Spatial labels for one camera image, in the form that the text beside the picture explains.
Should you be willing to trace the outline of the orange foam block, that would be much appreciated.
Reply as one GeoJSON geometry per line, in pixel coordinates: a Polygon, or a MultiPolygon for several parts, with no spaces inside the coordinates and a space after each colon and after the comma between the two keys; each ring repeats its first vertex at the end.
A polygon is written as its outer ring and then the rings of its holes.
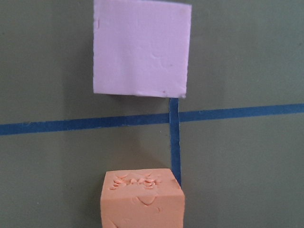
{"type": "Polygon", "coordinates": [[[108,171],[100,209],[104,228],[181,228],[185,195],[170,169],[108,171]]]}

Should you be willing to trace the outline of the pink foam block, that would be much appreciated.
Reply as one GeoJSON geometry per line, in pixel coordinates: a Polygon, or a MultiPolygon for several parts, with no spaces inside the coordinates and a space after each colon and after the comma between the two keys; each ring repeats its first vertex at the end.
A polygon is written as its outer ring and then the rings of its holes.
{"type": "Polygon", "coordinates": [[[184,98],[191,11],[165,1],[94,1],[94,93],[184,98]]]}

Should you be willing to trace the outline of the brown paper table cover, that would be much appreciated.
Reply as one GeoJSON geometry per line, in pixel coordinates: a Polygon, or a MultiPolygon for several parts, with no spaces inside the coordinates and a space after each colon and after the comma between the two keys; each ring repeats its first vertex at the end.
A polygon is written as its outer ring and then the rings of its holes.
{"type": "Polygon", "coordinates": [[[92,91],[93,2],[0,3],[0,225],[99,228],[106,171],[181,172],[187,228],[304,225],[304,3],[191,0],[185,99],[92,91]]]}

